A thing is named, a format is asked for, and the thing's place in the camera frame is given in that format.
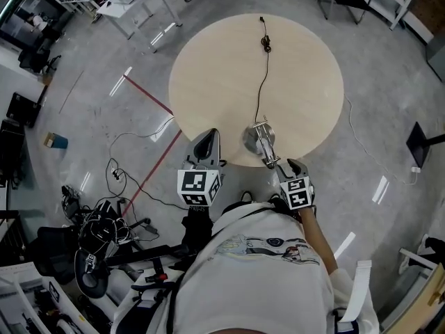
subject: glossy floor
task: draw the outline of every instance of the glossy floor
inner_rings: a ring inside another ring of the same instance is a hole
[[[86,16],[76,16],[66,36],[54,46],[53,53],[60,52],[63,57],[38,122],[27,134],[47,218],[54,224],[66,222],[60,209],[62,184],[80,189],[83,203],[90,206],[110,196],[105,177],[115,137],[122,132],[148,135],[170,119],[167,111],[122,79],[126,71],[130,79],[168,106],[172,64],[193,35],[231,15],[280,15],[318,35],[341,68],[345,93],[353,105],[352,115],[351,105],[345,100],[334,131],[302,161],[315,184],[318,220],[330,245],[336,249],[350,232],[357,235],[340,257],[340,265],[353,275],[356,261],[373,260],[371,291],[378,308],[396,279],[398,249],[415,249],[422,234],[431,227],[435,235],[443,234],[445,229],[444,146],[431,150],[414,185],[404,184],[414,181],[410,173],[414,162],[405,146],[414,122],[419,121],[427,135],[444,131],[445,88],[425,61],[424,45],[401,27],[390,31],[372,13],[356,26],[347,11],[337,6],[332,19],[326,21],[316,0],[171,2],[184,25],[172,28],[157,42],[156,54],[142,55],[142,41],[127,41],[105,19],[90,24]],[[143,32],[156,36],[159,24],[164,29],[171,21],[161,4],[151,3],[156,13]],[[67,137],[68,149],[43,146],[48,131]],[[119,167],[143,182],[178,131],[172,121],[157,136],[125,135],[114,143],[111,155],[119,161]],[[176,170],[183,161],[186,144],[180,134],[144,190],[166,202],[180,204]],[[211,208],[214,218],[236,201],[242,190],[251,190],[258,200],[266,200],[276,192],[277,178],[265,168],[228,165],[225,172],[225,185]],[[123,187],[110,171],[108,179],[113,191]],[[135,183],[129,180],[124,196],[131,198],[136,190]],[[137,217],[150,217],[161,235],[147,246],[180,241],[184,211],[155,202],[144,193],[136,197],[134,205]],[[127,217],[132,220],[132,213]],[[149,239],[150,235],[140,236]]]

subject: desk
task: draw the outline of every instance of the desk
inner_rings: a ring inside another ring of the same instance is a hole
[[[272,52],[257,120],[266,115],[285,162],[311,152],[332,131],[343,106],[343,79],[320,38],[289,19],[262,16]],[[233,16],[200,31],[178,55],[169,82],[170,106],[185,135],[192,140],[215,127],[221,158],[250,167],[264,166],[242,142],[266,73],[259,17]]]
[[[96,3],[95,0],[69,0],[69,1],[64,1],[62,3],[67,4],[68,6],[74,6],[73,3],[77,3],[82,9],[85,10],[85,12],[87,14],[89,14],[89,16],[94,17],[95,14],[93,14],[90,9],[87,7],[86,3],[90,3],[94,8],[96,9],[100,9],[100,6]]]
[[[105,3],[102,5],[102,7],[97,11],[97,13],[104,15],[118,30],[120,33],[122,33],[126,39],[129,39],[133,33],[128,34],[125,32],[125,30],[119,25],[118,20],[124,17],[127,13],[129,13],[134,8],[141,6],[148,14],[148,16],[152,16],[152,12],[149,10],[147,5],[145,4],[147,0],[133,0],[129,4],[123,4],[123,3],[112,3],[110,6],[107,6]],[[168,12],[170,13],[171,17],[173,18],[173,21],[175,22],[176,26],[182,26],[182,22],[179,19],[177,13],[175,10],[171,7],[171,5],[168,3],[167,0],[162,0],[162,2],[165,4]],[[138,28],[144,24],[145,21],[142,21],[140,24],[138,24]]]

